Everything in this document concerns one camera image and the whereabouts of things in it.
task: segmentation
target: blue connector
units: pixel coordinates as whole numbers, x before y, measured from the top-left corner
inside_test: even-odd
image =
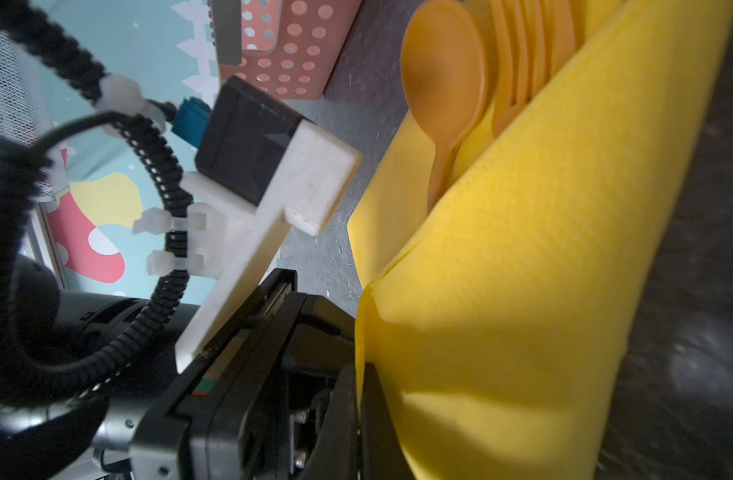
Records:
[[[199,148],[211,114],[212,109],[209,105],[199,98],[191,97],[182,102],[177,117],[174,118],[172,132]]]

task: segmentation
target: metal bolt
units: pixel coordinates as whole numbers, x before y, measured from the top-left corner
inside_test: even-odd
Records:
[[[308,452],[306,450],[300,448],[294,451],[294,466],[298,467],[300,470],[305,468],[305,462],[307,459]]]
[[[309,410],[297,410],[292,417],[295,423],[303,424],[308,421]]]

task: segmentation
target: white polka dot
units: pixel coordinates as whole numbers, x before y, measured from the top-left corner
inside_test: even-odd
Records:
[[[56,244],[57,246],[57,257],[58,260],[60,260],[60,264],[65,266],[68,263],[68,251],[65,249],[65,247],[61,244]]]
[[[113,245],[111,239],[106,237],[97,227],[89,234],[89,246],[100,255],[115,255],[118,253],[116,245]]]
[[[50,214],[51,212],[56,211],[57,208],[60,207],[60,199],[57,198],[53,202],[45,202],[43,205],[44,205],[44,208],[46,209],[46,213]]]

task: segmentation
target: yellow napkin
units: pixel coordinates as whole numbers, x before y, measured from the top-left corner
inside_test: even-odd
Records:
[[[407,117],[349,232],[357,363],[418,478],[592,477],[732,21],[733,0],[629,0],[592,35],[586,17],[582,50],[427,220],[433,146]]]

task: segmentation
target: dark marble tabletop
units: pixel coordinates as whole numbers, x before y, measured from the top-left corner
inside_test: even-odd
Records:
[[[407,112],[401,37],[421,0],[363,0],[320,101],[293,106],[365,154],[323,236],[292,231],[279,266],[355,314],[347,221]],[[631,332],[598,478],[733,478],[733,38]]]

